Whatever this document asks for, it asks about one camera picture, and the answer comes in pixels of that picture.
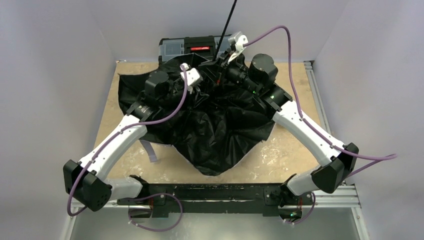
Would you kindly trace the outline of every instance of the metal frame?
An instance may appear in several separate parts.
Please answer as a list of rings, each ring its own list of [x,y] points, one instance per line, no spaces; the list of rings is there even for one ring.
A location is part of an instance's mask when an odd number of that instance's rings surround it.
[[[320,92],[317,87],[317,83],[315,80],[314,71],[312,68],[312,64],[310,61],[304,62],[304,67],[306,70],[306,74],[309,80],[310,89],[312,91],[313,99],[315,101],[316,110],[318,111],[318,116],[320,123],[322,125],[322,128],[326,130],[328,133],[331,133],[330,126],[326,117],[326,113],[323,107],[323,103],[321,100]],[[341,185],[337,188],[337,190],[332,193],[328,194],[323,191],[314,191],[316,196],[316,208],[350,208],[352,210],[352,217],[355,222],[355,226],[359,235],[360,240],[370,240],[368,230],[362,215],[361,211],[361,203],[358,198],[358,193],[356,191],[356,187],[354,185]],[[77,211],[79,208],[82,208],[83,205],[79,203],[78,201],[73,201],[72,204],[72,211]],[[106,203],[104,208],[123,208],[127,209],[130,206],[127,205],[118,205],[116,200],[109,201]],[[283,209],[291,209],[296,208],[295,205],[285,205],[282,207]],[[150,207],[147,205],[133,205],[131,206],[132,209],[149,209]],[[74,229],[76,216],[66,216],[65,224],[63,227],[62,234],[60,236],[61,240],[69,240],[71,239],[72,231]]]

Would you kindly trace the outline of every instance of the black cable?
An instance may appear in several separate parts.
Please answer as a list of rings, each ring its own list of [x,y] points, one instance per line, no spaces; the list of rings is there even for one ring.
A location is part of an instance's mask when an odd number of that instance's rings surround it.
[[[237,3],[237,0],[234,0],[231,10],[229,11],[228,18],[226,19],[224,30],[222,31],[221,38],[219,39],[218,47],[216,48],[215,55],[213,56],[212,61],[215,61],[217,59],[218,52],[220,50],[221,44],[223,43],[224,35],[225,35],[225,32],[227,31],[227,27],[228,27],[228,24],[230,23],[230,19],[231,19],[231,16],[233,15],[234,8],[236,7],[236,3]]]

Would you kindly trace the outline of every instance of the robotic arm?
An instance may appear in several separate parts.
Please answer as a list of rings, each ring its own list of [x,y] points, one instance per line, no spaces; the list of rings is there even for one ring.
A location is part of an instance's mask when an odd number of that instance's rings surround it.
[[[262,195],[262,200],[266,206],[276,208],[277,206],[284,206],[287,204],[297,203],[299,196],[310,193],[315,190],[322,190],[326,193],[333,193],[342,181],[352,172],[356,157],[345,154],[334,146],[345,149],[352,153],[358,153],[358,148],[353,144],[344,144],[340,140],[335,139],[318,124],[311,120],[304,112],[299,114],[296,102],[293,98],[284,91],[281,87],[275,84],[275,77],[278,69],[274,65],[273,59],[266,54],[257,54],[253,57],[250,67],[244,63],[245,59],[242,55],[244,45],[248,42],[245,35],[241,32],[233,34],[229,38],[231,49],[223,53],[216,61],[208,61],[196,68],[190,68],[187,64],[182,67],[188,75],[181,73],[181,78],[186,79],[188,91],[195,91],[196,87],[203,78],[209,78],[215,81],[217,85],[223,81],[231,81],[241,88],[252,92],[254,94],[254,101],[251,105],[252,109],[263,112],[266,116],[272,119],[278,125],[283,126],[291,132],[303,145],[316,158],[318,165],[313,169],[292,175],[286,182],[279,184],[268,185],[255,185],[254,192],[246,193],[244,187],[240,184],[226,185],[225,190],[217,186],[208,186],[203,184],[201,188],[194,187],[194,184],[184,185],[170,185],[170,184],[149,184],[140,177],[130,176],[122,179],[107,179],[107,175],[118,161],[118,159],[127,151],[127,149],[141,137],[147,133],[145,125],[136,125],[121,131],[125,126],[136,124],[145,121],[149,116],[154,114],[154,107],[146,104],[133,104],[127,114],[122,118],[122,121],[112,131],[112,133],[92,152],[80,161],[74,162],[69,160],[63,167],[63,175],[65,182],[65,189],[68,194],[73,194],[73,197],[87,206],[92,211],[98,211],[108,201],[132,199],[137,197],[146,197],[152,193],[163,193],[172,191],[179,199],[184,199],[191,204],[197,204],[193,200],[202,199],[202,201],[209,201],[209,199],[234,200],[236,192],[240,195],[254,194],[243,198],[243,202],[239,202],[238,206],[250,208],[255,206],[262,211],[262,207],[257,204],[257,197],[259,191]],[[154,103],[155,99],[161,97],[161,91],[164,85],[167,84],[168,75],[165,72],[157,71],[150,75],[146,81],[145,91],[147,103]],[[322,138],[320,138],[309,126],[305,124],[307,120],[318,132],[330,138],[333,145],[329,145]],[[100,154],[93,160],[93,156],[101,149]],[[75,191],[72,192],[72,187],[76,184],[78,175],[85,167],[87,171],[82,173],[82,178],[77,183]],[[175,189],[183,189],[181,192],[176,192]],[[193,193],[197,195],[203,194],[202,197],[193,199]],[[222,194],[216,191],[222,190],[232,191]],[[128,201],[121,201],[123,204],[131,204]],[[157,199],[155,206],[165,205],[164,199]],[[216,212],[219,209],[217,203],[214,204],[214,209],[211,212]],[[190,208],[185,206],[186,211],[197,211],[196,207]],[[265,216],[273,216],[275,212],[262,212]]]

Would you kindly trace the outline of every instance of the black plastic bag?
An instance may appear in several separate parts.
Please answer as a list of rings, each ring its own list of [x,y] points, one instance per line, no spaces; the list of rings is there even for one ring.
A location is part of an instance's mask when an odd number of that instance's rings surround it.
[[[197,67],[206,59],[197,54],[175,57],[157,68],[175,81],[176,91],[160,102],[163,111],[149,118],[159,120],[174,111],[181,100],[180,64]],[[120,75],[118,100],[125,114],[144,90],[150,72]],[[225,82],[217,86],[200,71],[200,92],[187,94],[181,110],[170,120],[148,125],[145,141],[173,145],[202,174],[217,176],[235,166],[257,143],[268,139],[274,122],[251,110],[253,94]]]

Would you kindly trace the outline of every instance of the floor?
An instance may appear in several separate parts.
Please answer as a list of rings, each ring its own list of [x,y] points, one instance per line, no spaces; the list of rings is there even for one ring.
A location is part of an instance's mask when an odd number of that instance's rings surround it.
[[[293,96],[287,63],[276,63],[276,83]],[[142,74],[156,69],[157,63],[118,63],[107,97],[96,146],[122,119],[118,106],[119,74]],[[292,75],[303,111],[320,123],[303,63],[292,65]],[[160,162],[150,163],[137,141],[110,171],[109,178],[139,175],[150,183],[282,183],[294,173],[303,173],[318,163],[312,154],[286,129],[275,126],[269,139],[257,144],[235,167],[219,176],[205,176],[173,147],[153,144]]]

